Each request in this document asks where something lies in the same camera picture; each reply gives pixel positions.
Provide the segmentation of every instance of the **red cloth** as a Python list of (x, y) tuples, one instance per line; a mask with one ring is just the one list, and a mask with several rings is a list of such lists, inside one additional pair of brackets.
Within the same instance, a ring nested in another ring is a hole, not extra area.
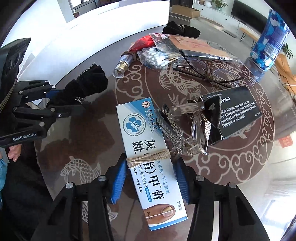
[(149, 48), (155, 46), (150, 35), (146, 35), (140, 39), (138, 39), (135, 44), (129, 49), (129, 52), (137, 52), (142, 50), (143, 48)]

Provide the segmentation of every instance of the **black fabric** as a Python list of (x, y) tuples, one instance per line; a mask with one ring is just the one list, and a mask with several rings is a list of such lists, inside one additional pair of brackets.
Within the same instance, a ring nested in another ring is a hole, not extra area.
[(24, 143), (18, 160), (8, 164), (2, 214), (17, 235), (30, 240), (52, 198), (37, 164), (34, 143)]
[(9, 241), (20, 241), (21, 238), (17, 237), (14, 230), (12, 229), (10, 223), (3, 216), (2, 211), (0, 210), (0, 237)]
[(108, 86), (108, 79), (101, 66), (93, 64), (77, 78), (70, 81), (64, 90), (60, 91), (48, 103), (47, 107), (56, 105), (79, 104), (77, 97), (85, 98), (95, 93), (101, 93)]
[(190, 38), (198, 38), (200, 31), (197, 28), (184, 25), (184, 29), (174, 21), (167, 23), (163, 28), (163, 34), (181, 35)]
[(184, 33), (183, 36), (191, 37), (191, 38), (198, 38), (200, 36), (200, 31), (197, 28), (184, 25)]
[(171, 21), (168, 22), (167, 25), (163, 28), (163, 34), (183, 35), (183, 30), (174, 21)]

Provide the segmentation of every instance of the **blue gripper pad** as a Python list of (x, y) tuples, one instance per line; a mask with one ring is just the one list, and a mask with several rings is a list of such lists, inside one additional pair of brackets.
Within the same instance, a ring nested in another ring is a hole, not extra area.
[(179, 188), (181, 191), (182, 198), (185, 199), (185, 201), (187, 203), (189, 203), (189, 185), (186, 181), (186, 178), (185, 178), (185, 175), (183, 173), (183, 169), (181, 166), (182, 166), (182, 163), (180, 162), (180, 160), (178, 160), (176, 163), (173, 164), (173, 168), (175, 171), (175, 175), (176, 175), (176, 178), (178, 181), (178, 185), (179, 185)]
[(110, 202), (112, 204), (115, 204), (120, 198), (122, 187), (126, 179), (127, 169), (126, 155), (123, 153), (121, 154), (116, 166), (109, 167), (106, 172), (106, 177), (109, 180), (111, 190)]
[(58, 89), (53, 89), (50, 92), (48, 92), (45, 96), (46, 98), (52, 99), (54, 98), (60, 91), (62, 90), (58, 90)]

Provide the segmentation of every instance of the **round glass table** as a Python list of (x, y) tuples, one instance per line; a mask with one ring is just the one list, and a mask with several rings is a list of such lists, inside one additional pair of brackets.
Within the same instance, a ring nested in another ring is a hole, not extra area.
[[(170, 20), (178, 24), (190, 24), (186, 18), (170, 16)], [(210, 29), (210, 26), (202, 23), (193, 27), (201, 31), (200, 38), (223, 45), (242, 62), (249, 57), (250, 48), (239, 43), (239, 39)], [(56, 85), (57, 88), (65, 87), (93, 62), (102, 66), (109, 80), (107, 90), (85, 100), (88, 103), (83, 115), (57, 120), (49, 129), (48, 136), (35, 142), (38, 163), (53, 198), (69, 181), (79, 185), (104, 174), (125, 152), (117, 104), (150, 97), (155, 108), (164, 103), (170, 107), (219, 90), (219, 86), (177, 73), (171, 67), (160, 73), (143, 66), (139, 61), (133, 62), (122, 79), (115, 79), (111, 75), (121, 53), (132, 42), (149, 32), (161, 32), (162, 28), (147, 30), (108, 46), (78, 65)], [(244, 77), (241, 84), (248, 86), (263, 116), (231, 138), (211, 146), (209, 156), (185, 156), (184, 160), (197, 174), (213, 183), (238, 184), (271, 240), (280, 240), (296, 213), (293, 199), (279, 192), (290, 193), (293, 190), (291, 186), (296, 185), (293, 180), (296, 175), (292, 170), (295, 165), (292, 160), (296, 157), (293, 151), (296, 109), (289, 94), (279, 83), (277, 73), (268, 71), (260, 81), (256, 81), (243, 64), (217, 61), (195, 63), (198, 69), (206, 66), (212, 67), (216, 76), (226, 80)], [(181, 125), (185, 135), (188, 135), (191, 123), (183, 122)], [(108, 206), (114, 239), (186, 240), (194, 206), (185, 204), (185, 208), (188, 220), (150, 231), (128, 172), (120, 199), (116, 205)], [(279, 214), (282, 215), (280, 220), (276, 218)], [(213, 240), (218, 237), (218, 216), (216, 208)], [(87, 218), (87, 205), (84, 203), (85, 240), (88, 239)]]

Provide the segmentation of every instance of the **brown tablecloth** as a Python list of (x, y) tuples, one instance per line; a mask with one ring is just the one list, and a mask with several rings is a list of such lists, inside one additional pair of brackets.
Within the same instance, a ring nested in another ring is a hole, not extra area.
[[(209, 156), (199, 154), (192, 158), (184, 156), (184, 159), (199, 175), (214, 183), (245, 182), (262, 169), (273, 145), (274, 120), (266, 94), (241, 64), (196, 61), (194, 65), (200, 71), (206, 66), (212, 67), (218, 79), (245, 77), (240, 83), (249, 87), (263, 117), (235, 136), (209, 147)], [(177, 73), (171, 66), (165, 72), (156, 72), (138, 61), (122, 79), (110, 77), (108, 86), (104, 93), (88, 99), (87, 111), (82, 116), (59, 119), (50, 128), (48, 137), (35, 143), (38, 162), (53, 198), (68, 181), (76, 185), (88, 183), (117, 163), (124, 152), (117, 104), (151, 97), (155, 108), (164, 103), (170, 107), (220, 89), (217, 85)], [(191, 123), (183, 121), (181, 126), (188, 136)], [(151, 232), (128, 173), (118, 203), (108, 206), (115, 240), (186, 240), (194, 207), (185, 207), (188, 220)], [(86, 204), (83, 205), (83, 219), (87, 221)]]

